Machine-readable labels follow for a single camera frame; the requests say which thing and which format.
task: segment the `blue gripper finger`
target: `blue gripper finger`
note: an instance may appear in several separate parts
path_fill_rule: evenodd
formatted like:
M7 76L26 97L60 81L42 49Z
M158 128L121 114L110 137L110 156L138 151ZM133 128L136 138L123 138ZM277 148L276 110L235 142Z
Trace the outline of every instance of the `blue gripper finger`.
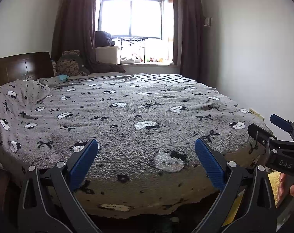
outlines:
M226 183L224 180L225 172L221 165L217 162L212 153L212 149L199 138L195 142L195 153L204 167L213 186L220 191L223 191Z
M98 149L99 148L97 141L95 139L92 139L80 152L74 152L72 157L75 157L76 153L81 153L81 155L69 172L70 182L68 183L68 187L70 191L74 191L75 189L80 187L95 157L97 156Z
M290 122L277 116L276 114L271 115L270 122L286 132L290 132L292 130Z

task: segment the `window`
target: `window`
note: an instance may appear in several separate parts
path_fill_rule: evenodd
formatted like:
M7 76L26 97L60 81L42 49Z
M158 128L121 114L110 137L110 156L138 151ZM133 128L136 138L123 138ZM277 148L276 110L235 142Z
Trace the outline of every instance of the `window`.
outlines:
M162 38L162 1L103 0L99 25L112 37Z

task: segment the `metal screw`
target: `metal screw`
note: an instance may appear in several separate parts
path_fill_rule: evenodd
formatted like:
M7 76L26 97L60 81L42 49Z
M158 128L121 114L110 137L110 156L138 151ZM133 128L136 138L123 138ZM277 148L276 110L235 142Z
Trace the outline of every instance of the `metal screw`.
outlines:
M236 167L237 166L237 164L234 161L229 161L228 165L231 166L231 167Z
M263 171L265 171L265 168L264 168L264 166L258 166L258 170L263 172Z
M57 168L62 168L63 166L65 166L65 163L63 161L57 162L56 164Z
M35 166L30 166L30 167L29 167L29 171L30 171L30 172L33 172L35 169L36 169Z

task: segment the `fuzzy bedspread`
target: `fuzzy bedspread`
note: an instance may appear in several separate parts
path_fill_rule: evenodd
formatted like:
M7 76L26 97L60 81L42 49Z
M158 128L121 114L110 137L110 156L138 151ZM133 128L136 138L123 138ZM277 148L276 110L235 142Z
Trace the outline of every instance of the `fuzzy bedspread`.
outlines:
M0 167L21 184L28 166L66 161L90 138L99 153L75 195L89 214L169 214L214 191L194 151L203 136L249 166L263 122L230 98L180 75L16 80L0 87Z

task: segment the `patterned pillow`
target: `patterned pillow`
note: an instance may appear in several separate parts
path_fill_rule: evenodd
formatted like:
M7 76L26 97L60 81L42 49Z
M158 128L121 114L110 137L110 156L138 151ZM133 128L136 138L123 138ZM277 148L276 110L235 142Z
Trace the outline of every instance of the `patterned pillow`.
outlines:
M79 56L68 54L63 55L56 64L56 75L60 74L65 74L67 76L87 76L90 72L84 67L83 61Z
M62 56L63 55L73 55L73 54L80 56L80 51L79 50L70 50L70 51L62 52Z

